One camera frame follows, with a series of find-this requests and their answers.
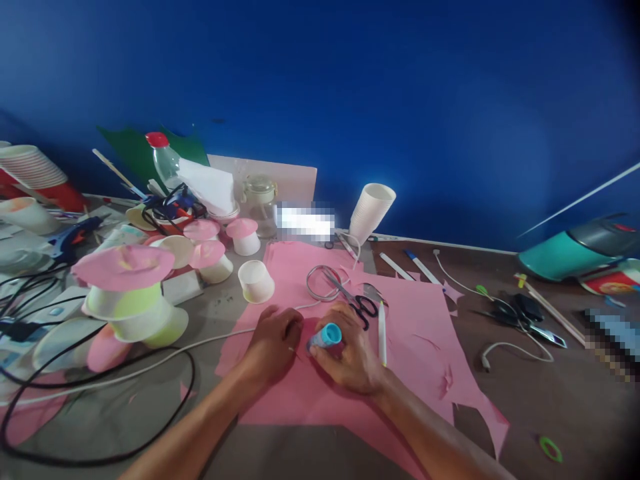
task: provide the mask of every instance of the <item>table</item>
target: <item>table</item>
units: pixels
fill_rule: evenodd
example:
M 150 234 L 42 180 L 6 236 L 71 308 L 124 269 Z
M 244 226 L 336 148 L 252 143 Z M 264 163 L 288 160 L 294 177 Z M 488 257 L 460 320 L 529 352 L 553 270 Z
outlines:
M 412 243 L 411 250 L 440 280 L 444 275 L 431 253 L 432 245 Z M 403 243 L 378 243 L 363 248 L 365 270 L 391 274 L 377 254 L 386 252 L 408 271 L 417 271 L 402 253 Z M 235 269 L 248 259 L 261 259 L 264 248 L 252 257 L 229 254 Z M 509 255 L 440 247 L 450 274 L 474 287 L 482 283 L 490 292 L 515 292 L 514 258 Z M 580 287 L 540 286 L 540 292 L 558 309 L 601 306 L 602 300 Z M 622 448 L 620 435 L 631 415 L 635 396 L 630 385 L 616 381 L 608 368 L 590 352 L 579 349 L 570 336 L 552 321 L 545 327 L 564 337 L 570 348 L 554 349 L 554 364 L 522 359 L 519 354 L 496 349 L 490 356 L 492 371 L 482 372 L 478 355 L 493 341 L 510 341 L 534 351 L 536 346 L 515 330 L 492 324 L 490 319 L 467 312 L 486 304 L 479 295 L 459 301 L 459 318 L 453 320 L 467 360 L 480 388 L 511 422 L 501 462 L 519 479 L 602 478 L 612 467 L 616 451 Z M 236 275 L 204 294 L 180 305 L 189 312 L 189 327 L 178 346 L 228 333 L 245 308 Z M 195 391 L 181 418 L 218 384 L 215 366 L 223 341 L 192 350 L 197 361 Z M 136 347 L 133 354 L 142 352 Z M 139 369 L 154 362 L 138 364 Z M 152 436 L 171 416 L 180 401 L 179 384 L 188 385 L 185 357 L 174 359 L 152 372 L 109 389 L 86 393 L 69 401 L 61 412 L 20 448 L 49 455 L 95 458 L 130 450 Z M 482 448 L 492 452 L 486 426 L 475 410 L 454 410 L 455 424 Z M 563 465 L 546 459 L 534 442 L 535 434 L 549 436 L 562 449 Z M 12 480 L 49 478 L 114 479 L 131 464 L 122 462 L 98 469 L 57 469 L 6 455 L 0 457 L 0 471 Z M 352 478 L 409 479 L 396 464 L 378 454 L 358 437 L 341 427 L 280 427 L 232 425 L 212 456 L 204 479 L 306 479 Z

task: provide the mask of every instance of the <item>teal kettle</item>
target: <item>teal kettle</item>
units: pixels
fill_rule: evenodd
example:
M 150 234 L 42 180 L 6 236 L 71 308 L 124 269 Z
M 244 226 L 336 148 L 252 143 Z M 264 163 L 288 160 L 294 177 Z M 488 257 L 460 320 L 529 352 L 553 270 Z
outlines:
M 640 249 L 638 230 L 615 222 L 616 213 L 554 235 L 518 254 L 526 273 L 562 281 L 634 254 Z

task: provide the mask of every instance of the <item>silver scissors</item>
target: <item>silver scissors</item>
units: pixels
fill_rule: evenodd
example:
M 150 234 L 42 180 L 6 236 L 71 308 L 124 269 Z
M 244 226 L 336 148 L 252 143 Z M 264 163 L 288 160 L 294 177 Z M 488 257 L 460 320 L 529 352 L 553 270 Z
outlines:
M 326 271 L 323 271 L 323 273 L 331 281 L 331 283 L 334 284 L 335 287 L 338 290 L 340 290 L 340 292 L 342 292 L 342 294 L 347 298 L 351 308 L 355 310 L 358 317 L 360 317 L 360 320 L 362 320 L 365 323 L 364 330 L 369 330 L 369 320 L 367 320 L 367 318 L 365 317 L 365 313 L 372 318 L 378 316 L 378 307 L 376 307 L 373 300 L 371 300 L 368 297 L 365 297 L 364 295 L 354 296 L 350 294 L 348 291 L 345 290 L 345 288 L 340 284 L 340 282 L 338 282 L 338 280 L 333 278 Z

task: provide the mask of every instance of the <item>small blue bottle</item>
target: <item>small blue bottle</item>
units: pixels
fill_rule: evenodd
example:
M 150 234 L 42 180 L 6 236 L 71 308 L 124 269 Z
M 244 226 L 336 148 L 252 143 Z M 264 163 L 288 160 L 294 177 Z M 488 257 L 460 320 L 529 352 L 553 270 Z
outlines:
M 312 345 L 317 345 L 320 348 L 329 348 L 337 345 L 342 341 L 342 330 L 335 323 L 328 323 L 312 336 L 307 342 L 307 351 L 311 350 Z

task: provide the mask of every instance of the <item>green rubber band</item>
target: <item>green rubber band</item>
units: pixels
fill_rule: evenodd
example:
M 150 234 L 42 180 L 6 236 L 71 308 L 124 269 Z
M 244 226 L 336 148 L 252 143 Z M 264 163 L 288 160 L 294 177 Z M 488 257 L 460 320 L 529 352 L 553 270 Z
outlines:
M 548 456 L 548 458 L 550 458 L 554 462 L 562 463 L 562 452 L 549 437 L 540 437 L 539 443 L 540 448 L 542 448 L 542 451 L 546 456 Z M 549 448 L 552 448 L 554 450 L 555 455 L 553 455 L 549 451 Z

